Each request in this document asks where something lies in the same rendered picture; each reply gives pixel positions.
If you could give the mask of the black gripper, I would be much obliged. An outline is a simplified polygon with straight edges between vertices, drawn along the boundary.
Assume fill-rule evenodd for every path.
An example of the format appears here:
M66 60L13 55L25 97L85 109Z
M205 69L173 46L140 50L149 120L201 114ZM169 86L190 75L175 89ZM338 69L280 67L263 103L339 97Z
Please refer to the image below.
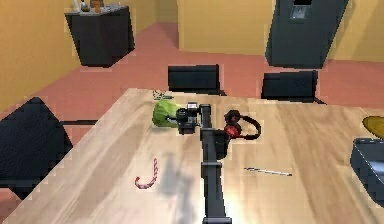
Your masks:
M200 110L197 108L180 108L176 111L174 117L167 115L166 120L176 124L181 135L194 134L195 128L199 126L199 112Z

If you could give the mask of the green lettuce head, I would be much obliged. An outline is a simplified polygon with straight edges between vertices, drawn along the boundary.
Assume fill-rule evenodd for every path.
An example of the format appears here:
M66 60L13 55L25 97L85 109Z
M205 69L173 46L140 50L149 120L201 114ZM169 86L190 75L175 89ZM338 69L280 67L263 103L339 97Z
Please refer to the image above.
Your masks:
M175 123L169 122L166 117L175 117L179 106L170 100L159 100L153 109L152 122L157 127L176 128Z

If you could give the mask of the black chair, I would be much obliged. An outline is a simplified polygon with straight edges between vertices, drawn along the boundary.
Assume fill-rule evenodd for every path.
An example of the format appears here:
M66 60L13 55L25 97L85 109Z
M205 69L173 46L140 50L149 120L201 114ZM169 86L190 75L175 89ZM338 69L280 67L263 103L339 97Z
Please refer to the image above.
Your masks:
M33 97L0 121L0 188L24 200L73 148L65 125L95 125L96 120L60 121Z
M298 71L265 73L261 98L267 100L318 103L323 101L316 97L318 72Z
M219 75L218 64L169 66L168 89L172 92L225 96Z

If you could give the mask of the red black headphones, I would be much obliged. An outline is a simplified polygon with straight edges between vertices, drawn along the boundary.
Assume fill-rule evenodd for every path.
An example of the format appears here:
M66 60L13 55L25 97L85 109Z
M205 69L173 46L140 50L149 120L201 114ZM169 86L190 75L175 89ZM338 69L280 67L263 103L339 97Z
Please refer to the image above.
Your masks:
M225 115L225 122L226 125L224 127L224 131L230 136L231 139L238 139L242 138L245 140L256 140L261 135L261 125L260 123L255 120L254 118L251 118L246 115L241 115L238 110L230 110ZM243 120L249 124L252 124L255 129L255 134L246 134L242 135L242 127L239 124L239 121Z

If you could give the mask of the wooden dining table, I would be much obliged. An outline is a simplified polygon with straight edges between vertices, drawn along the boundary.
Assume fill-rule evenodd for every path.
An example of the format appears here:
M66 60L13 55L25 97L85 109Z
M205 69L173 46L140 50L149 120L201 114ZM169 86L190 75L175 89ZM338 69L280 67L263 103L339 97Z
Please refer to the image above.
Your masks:
M222 184L233 224L384 224L350 167L353 140L366 135L363 108L200 96L212 122L236 109L262 126L233 141ZM34 189L4 224L201 224L201 142L152 123L148 90L130 89ZM140 190L134 180L158 179ZM244 170L254 167L282 176Z

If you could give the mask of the red white candy cane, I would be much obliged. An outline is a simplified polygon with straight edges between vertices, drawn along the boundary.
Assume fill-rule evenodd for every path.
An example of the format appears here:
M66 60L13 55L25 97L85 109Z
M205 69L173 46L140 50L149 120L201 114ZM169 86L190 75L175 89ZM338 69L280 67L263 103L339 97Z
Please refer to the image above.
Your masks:
M144 178L137 176L134 180L135 186L140 190L151 188L158 179L158 159L154 158L152 163L151 173L147 174Z

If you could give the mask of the thin grey pen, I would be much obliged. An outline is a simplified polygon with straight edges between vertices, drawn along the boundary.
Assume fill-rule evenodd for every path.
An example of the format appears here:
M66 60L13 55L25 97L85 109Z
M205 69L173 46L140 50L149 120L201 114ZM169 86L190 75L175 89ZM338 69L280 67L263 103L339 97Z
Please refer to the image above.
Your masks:
M246 167L246 168L244 168L244 170L252 171L252 172L261 172L261 173L266 173L266 174L292 176L291 173L287 173L287 172L273 171L273 170L260 169L260 168L254 168L254 167Z

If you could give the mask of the black cabinet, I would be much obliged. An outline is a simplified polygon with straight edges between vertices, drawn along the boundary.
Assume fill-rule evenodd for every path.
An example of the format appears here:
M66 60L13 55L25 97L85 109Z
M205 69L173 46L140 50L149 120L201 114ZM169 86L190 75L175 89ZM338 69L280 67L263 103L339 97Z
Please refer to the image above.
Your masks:
M108 68L135 49L128 6L68 12L65 18L82 66Z

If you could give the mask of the olive yellow plate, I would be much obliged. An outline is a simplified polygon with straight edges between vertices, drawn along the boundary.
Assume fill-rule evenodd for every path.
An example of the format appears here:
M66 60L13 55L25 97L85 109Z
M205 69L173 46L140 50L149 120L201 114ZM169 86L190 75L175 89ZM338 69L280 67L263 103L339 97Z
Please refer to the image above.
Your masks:
M373 135L384 139L384 117L368 116L362 120L363 126Z

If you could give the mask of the dark grey box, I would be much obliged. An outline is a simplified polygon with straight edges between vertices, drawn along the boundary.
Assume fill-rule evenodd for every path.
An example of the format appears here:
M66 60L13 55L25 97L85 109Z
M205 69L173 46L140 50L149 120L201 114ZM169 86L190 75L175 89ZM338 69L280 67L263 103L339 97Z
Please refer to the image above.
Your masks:
M350 166L370 198L384 208L384 140L356 138Z

